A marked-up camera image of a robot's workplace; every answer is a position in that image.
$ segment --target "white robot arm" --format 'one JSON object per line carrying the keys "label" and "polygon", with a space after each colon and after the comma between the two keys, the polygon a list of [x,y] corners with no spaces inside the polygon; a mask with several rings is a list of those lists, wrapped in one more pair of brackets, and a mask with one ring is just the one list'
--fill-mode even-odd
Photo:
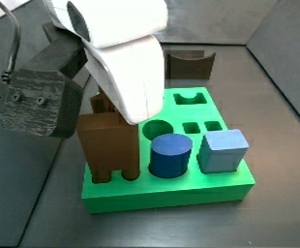
{"label": "white robot arm", "polygon": [[58,27],[86,45],[86,65],[130,124],[162,110],[165,58],[151,35],[167,26],[165,0],[45,0]]}

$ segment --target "shape sorter hole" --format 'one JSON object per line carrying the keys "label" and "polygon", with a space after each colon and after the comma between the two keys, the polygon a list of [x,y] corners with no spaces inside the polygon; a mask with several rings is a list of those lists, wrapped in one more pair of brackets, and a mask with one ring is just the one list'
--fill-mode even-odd
{"label": "shape sorter hole", "polygon": [[197,122],[189,122],[189,123],[183,123],[185,126],[185,130],[187,134],[199,134],[201,130],[199,130],[199,126],[197,124]]}
{"label": "shape sorter hole", "polygon": [[181,94],[175,94],[174,96],[178,105],[202,105],[207,103],[207,100],[202,93],[197,93],[193,98],[186,98]]}
{"label": "shape sorter hole", "polygon": [[205,124],[206,124],[207,131],[223,130],[223,127],[222,127],[219,121],[207,121]]}
{"label": "shape sorter hole", "polygon": [[174,134],[174,126],[165,120],[150,121],[143,129],[145,136],[149,140],[154,140],[157,137]]}

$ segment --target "square hole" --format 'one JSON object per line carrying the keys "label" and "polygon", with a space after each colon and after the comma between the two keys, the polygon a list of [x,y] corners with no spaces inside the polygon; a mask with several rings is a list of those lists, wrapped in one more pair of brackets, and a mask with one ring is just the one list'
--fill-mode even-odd
{"label": "square hole", "polygon": [[187,134],[199,134],[201,130],[199,130],[199,126],[197,124],[197,122],[189,122],[185,123],[185,130]]}
{"label": "square hole", "polygon": [[219,121],[207,121],[205,124],[206,124],[207,131],[223,130],[223,127],[222,127]]}
{"label": "square hole", "polygon": [[175,94],[174,96],[178,105],[202,105],[207,103],[207,100],[202,93],[197,93],[193,98],[186,98],[181,94]]}

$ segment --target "dark brown block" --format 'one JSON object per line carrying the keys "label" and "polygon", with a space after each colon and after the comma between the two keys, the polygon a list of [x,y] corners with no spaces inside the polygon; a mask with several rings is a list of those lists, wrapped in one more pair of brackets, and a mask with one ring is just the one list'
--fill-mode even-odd
{"label": "dark brown block", "polygon": [[103,94],[91,99],[101,112],[79,116],[77,132],[95,183],[111,181],[111,172],[122,171],[127,180],[141,176],[139,127],[130,125],[119,112],[110,112]]}
{"label": "dark brown block", "polygon": [[167,50],[167,79],[210,79],[217,53],[205,57],[205,50]]}

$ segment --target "small square hole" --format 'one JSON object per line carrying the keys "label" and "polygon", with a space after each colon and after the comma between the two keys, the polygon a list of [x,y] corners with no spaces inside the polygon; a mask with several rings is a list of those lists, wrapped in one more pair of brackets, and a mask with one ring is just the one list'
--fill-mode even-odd
{"label": "small square hole", "polygon": [[219,121],[207,121],[206,122],[206,128],[207,128],[207,131],[221,131],[221,130],[223,130],[223,127],[222,127]]}
{"label": "small square hole", "polygon": [[199,134],[201,130],[199,130],[199,126],[195,122],[189,122],[185,123],[185,130],[187,134]]}

